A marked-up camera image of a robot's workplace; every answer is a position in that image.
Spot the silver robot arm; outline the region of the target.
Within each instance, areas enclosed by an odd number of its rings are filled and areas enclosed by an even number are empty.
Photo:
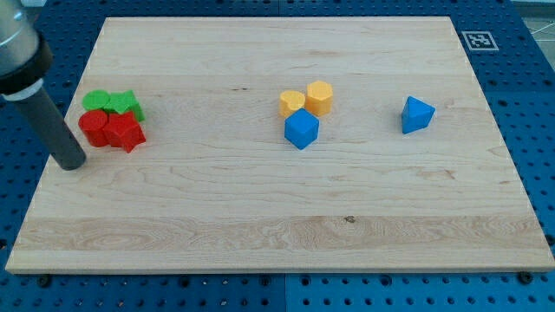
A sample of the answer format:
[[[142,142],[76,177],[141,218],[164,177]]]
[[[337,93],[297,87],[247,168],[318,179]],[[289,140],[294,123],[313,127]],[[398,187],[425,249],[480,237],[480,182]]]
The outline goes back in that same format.
[[[46,0],[1,0],[1,93],[15,94],[43,78],[53,62],[36,30]]]

